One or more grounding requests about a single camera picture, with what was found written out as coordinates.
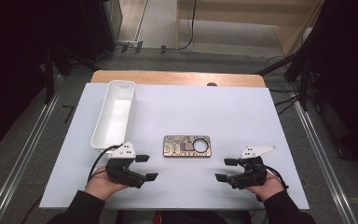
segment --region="white tray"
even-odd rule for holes
[[[92,147],[102,152],[107,147],[130,141],[135,106],[135,83],[111,81],[91,138]]]

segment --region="hand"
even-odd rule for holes
[[[106,201],[112,196],[112,194],[118,192],[119,190],[127,188],[125,185],[111,181],[107,176],[105,169],[105,166],[103,166],[94,172],[94,176],[87,184],[85,190],[85,192],[88,194],[91,194],[104,201]]]
[[[279,178],[271,173],[267,173],[266,182],[263,186],[252,186],[247,189],[258,195],[263,202],[272,195],[284,190]]]

